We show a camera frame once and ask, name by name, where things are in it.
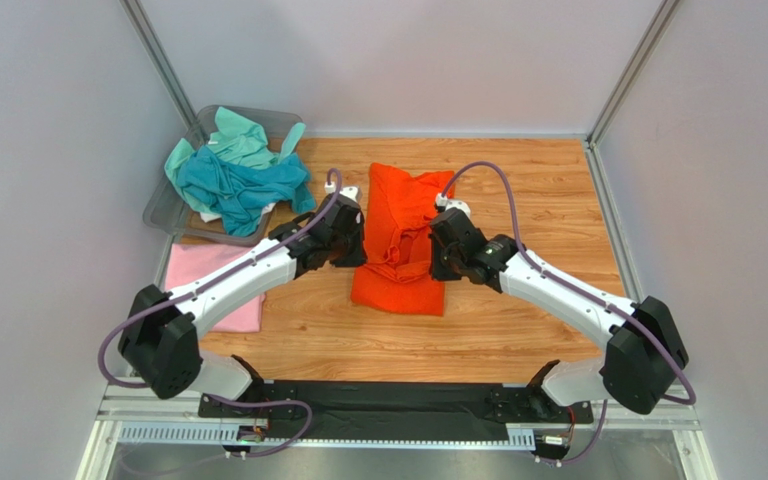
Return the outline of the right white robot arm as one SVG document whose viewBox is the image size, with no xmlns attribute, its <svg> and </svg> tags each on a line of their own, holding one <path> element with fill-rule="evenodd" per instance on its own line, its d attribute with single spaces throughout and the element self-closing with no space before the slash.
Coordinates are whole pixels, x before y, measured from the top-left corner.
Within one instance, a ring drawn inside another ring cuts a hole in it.
<svg viewBox="0 0 768 480">
<path fill-rule="evenodd" d="M 688 354 L 661 300 L 610 294 L 548 264 L 504 234 L 488 239 L 453 204 L 430 223 L 431 277 L 463 278 L 538 306 L 575 328 L 602 352 L 576 362 L 554 360 L 530 380 L 528 398 L 541 418 L 578 403 L 614 400 L 650 414 L 680 379 Z"/>
</svg>

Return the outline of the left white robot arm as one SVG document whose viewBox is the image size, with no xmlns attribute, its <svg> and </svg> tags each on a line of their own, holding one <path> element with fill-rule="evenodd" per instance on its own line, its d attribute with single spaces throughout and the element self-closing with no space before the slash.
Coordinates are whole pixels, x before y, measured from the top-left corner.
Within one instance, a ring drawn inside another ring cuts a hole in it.
<svg viewBox="0 0 768 480">
<path fill-rule="evenodd" d="M 254 384 L 244 361 L 202 351 L 200 340 L 220 321 L 267 291 L 322 268 L 366 261 L 360 190 L 327 195 L 315 214 L 274 229 L 247 254 L 216 271 L 163 292 L 150 285 L 136 296 L 118 351 L 140 375 L 141 387 L 162 400 L 185 391 L 237 400 Z"/>
</svg>

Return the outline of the orange t shirt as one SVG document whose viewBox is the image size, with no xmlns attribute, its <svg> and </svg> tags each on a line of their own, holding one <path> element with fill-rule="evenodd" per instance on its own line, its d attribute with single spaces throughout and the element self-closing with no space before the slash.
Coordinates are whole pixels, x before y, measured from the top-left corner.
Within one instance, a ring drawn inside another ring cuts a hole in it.
<svg viewBox="0 0 768 480">
<path fill-rule="evenodd" d="M 364 265 L 353 275 L 350 299 L 377 310 L 441 316 L 445 286 L 431 278 L 431 220 L 435 199 L 452 171 L 412 176 L 397 167 L 373 163 L 365 215 Z"/>
</svg>

